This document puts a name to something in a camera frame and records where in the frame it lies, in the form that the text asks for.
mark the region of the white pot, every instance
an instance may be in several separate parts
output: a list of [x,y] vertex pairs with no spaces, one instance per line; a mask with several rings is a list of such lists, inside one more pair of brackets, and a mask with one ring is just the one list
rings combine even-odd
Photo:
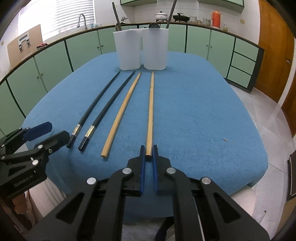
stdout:
[[168,15],[162,11],[159,13],[155,14],[155,19],[156,21],[167,21],[168,20]]

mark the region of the blue tablecloth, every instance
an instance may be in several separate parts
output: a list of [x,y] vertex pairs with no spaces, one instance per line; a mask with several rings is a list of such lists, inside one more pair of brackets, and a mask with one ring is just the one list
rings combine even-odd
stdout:
[[[30,112],[23,127],[50,121],[52,132],[28,143],[32,148],[45,137],[66,130],[70,134],[86,109],[119,71],[116,53],[89,61],[55,86]],[[142,71],[116,133],[108,159],[100,154],[113,121],[134,78]],[[110,97],[132,71],[122,71],[94,108],[73,148],[50,156],[48,177],[69,193],[78,179],[108,178],[124,168],[146,145],[151,71],[141,67],[119,94],[95,131],[86,150],[78,146]],[[155,71],[153,144],[161,156],[187,176],[208,176],[232,194],[264,175],[268,163],[260,136],[246,108],[229,84],[205,59],[168,53],[168,66]],[[126,218],[165,217],[173,214],[171,198],[158,197],[153,188],[152,164],[146,164],[145,190],[126,199]]]

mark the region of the orange thermos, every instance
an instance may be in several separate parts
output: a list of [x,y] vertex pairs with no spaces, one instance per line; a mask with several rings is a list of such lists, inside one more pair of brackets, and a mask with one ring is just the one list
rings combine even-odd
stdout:
[[220,28],[221,14],[218,10],[212,12],[213,27]]

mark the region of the white plastic container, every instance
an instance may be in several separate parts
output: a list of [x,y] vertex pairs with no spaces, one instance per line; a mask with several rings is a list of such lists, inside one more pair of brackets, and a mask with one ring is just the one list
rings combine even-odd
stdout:
[[167,65],[168,29],[142,29],[144,67],[146,69],[162,70]]
[[114,32],[116,52],[121,70],[141,67],[141,35],[137,29]]

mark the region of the window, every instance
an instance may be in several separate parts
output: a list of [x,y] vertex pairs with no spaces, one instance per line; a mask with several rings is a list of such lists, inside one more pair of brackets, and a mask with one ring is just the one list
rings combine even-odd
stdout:
[[[77,27],[78,16],[83,13],[86,24],[95,22],[94,0],[31,0],[21,9],[18,19],[18,34],[41,25],[42,39]],[[84,26],[83,17],[80,26]]]

